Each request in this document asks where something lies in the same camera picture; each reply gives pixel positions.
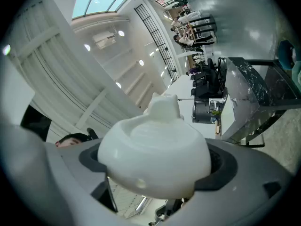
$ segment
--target floor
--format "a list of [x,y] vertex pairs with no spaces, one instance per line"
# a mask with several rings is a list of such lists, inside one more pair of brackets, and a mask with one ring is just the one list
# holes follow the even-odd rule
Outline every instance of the floor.
[[[216,21],[218,43],[206,46],[207,57],[215,63],[221,56],[274,59],[281,40],[299,43],[289,22],[272,0],[188,1],[192,10],[211,14]],[[300,122],[301,110],[287,111],[260,136],[266,146],[259,150],[274,157],[293,174],[301,158]]]

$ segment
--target white plastic cap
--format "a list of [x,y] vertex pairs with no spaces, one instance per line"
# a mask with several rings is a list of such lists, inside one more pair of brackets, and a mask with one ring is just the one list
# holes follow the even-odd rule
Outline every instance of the white plastic cap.
[[206,141],[180,117],[176,95],[154,95],[144,115],[116,123],[98,160],[116,183],[159,199],[191,197],[195,181],[211,171]]

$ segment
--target black person's hair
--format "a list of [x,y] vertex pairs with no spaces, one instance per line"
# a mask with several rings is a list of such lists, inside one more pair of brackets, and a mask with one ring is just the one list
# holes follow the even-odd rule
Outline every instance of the black person's hair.
[[187,47],[187,44],[180,43],[178,40],[174,40],[178,45],[182,46],[183,48]]
[[85,134],[82,133],[74,133],[74,134],[69,134],[63,137],[62,139],[59,140],[59,143],[62,143],[64,140],[70,139],[70,138],[75,138],[81,142],[85,142],[89,140],[89,137]]

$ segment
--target ceiling light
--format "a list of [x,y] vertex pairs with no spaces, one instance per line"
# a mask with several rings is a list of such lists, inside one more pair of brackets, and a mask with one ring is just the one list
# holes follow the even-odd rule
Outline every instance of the ceiling light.
[[121,36],[121,37],[123,37],[124,36],[124,32],[123,31],[118,31],[118,34]]
[[145,202],[145,200],[146,200],[146,198],[142,199],[141,203],[139,203],[138,207],[136,208],[136,211],[138,211],[141,208],[141,206]]
[[9,44],[3,48],[2,53],[4,55],[8,55],[10,53],[10,45]]
[[85,47],[86,47],[86,49],[88,50],[88,51],[90,51],[90,46],[89,45],[87,45],[87,44],[85,44]]
[[255,39],[255,40],[258,40],[258,38],[260,37],[260,34],[258,31],[250,31],[250,36]]

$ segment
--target gray marble counter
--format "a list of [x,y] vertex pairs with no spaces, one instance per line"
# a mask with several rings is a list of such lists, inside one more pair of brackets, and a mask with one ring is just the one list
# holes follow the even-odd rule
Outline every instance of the gray marble counter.
[[223,132],[222,140],[238,143],[274,113],[268,109],[273,100],[265,81],[243,58],[227,58],[225,92],[232,100],[234,122]]

